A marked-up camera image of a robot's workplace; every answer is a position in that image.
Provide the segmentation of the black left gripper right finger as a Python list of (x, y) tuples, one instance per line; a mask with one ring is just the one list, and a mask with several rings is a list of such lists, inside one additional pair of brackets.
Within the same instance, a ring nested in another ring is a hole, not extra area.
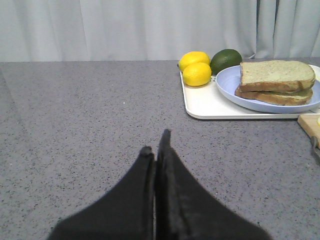
[(171, 147), (165, 129), (158, 148), (155, 177), (158, 240), (269, 240), (259, 226), (210, 195)]

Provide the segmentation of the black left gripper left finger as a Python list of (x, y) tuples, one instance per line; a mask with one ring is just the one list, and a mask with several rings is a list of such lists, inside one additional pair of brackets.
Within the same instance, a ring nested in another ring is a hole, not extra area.
[(144, 146), (126, 175), (102, 198), (60, 221), (50, 240), (151, 240), (155, 155)]

